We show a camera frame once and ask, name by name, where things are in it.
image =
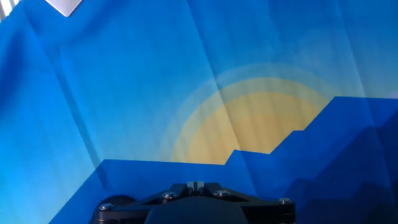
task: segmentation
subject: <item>metal bolt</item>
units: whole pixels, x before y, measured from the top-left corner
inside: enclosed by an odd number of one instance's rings
[[[227,197],[230,196],[231,194],[227,190],[217,190],[214,192],[214,196],[222,198],[222,197]]]
[[[290,204],[292,203],[291,199],[289,198],[281,198],[278,200],[279,203],[281,203],[282,205],[286,205],[286,204]]]
[[[170,200],[170,199],[175,199],[177,196],[174,192],[165,192],[162,194],[162,197],[164,199]]]
[[[100,205],[100,206],[98,207],[98,209],[101,210],[101,211],[107,211],[107,210],[113,208],[113,206],[114,206],[114,205],[111,204],[111,203],[105,203],[105,204]]]

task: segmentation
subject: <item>blue fabric backdrop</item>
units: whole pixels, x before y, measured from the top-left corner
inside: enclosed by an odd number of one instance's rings
[[[394,0],[22,0],[0,23],[1,223],[196,180],[290,197],[298,223],[397,223],[397,40]]]

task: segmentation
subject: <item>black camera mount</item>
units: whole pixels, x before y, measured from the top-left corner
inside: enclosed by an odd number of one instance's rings
[[[133,223],[295,223],[295,204],[282,198],[265,201],[219,183],[173,184],[168,190],[126,206],[96,208],[97,224]]]

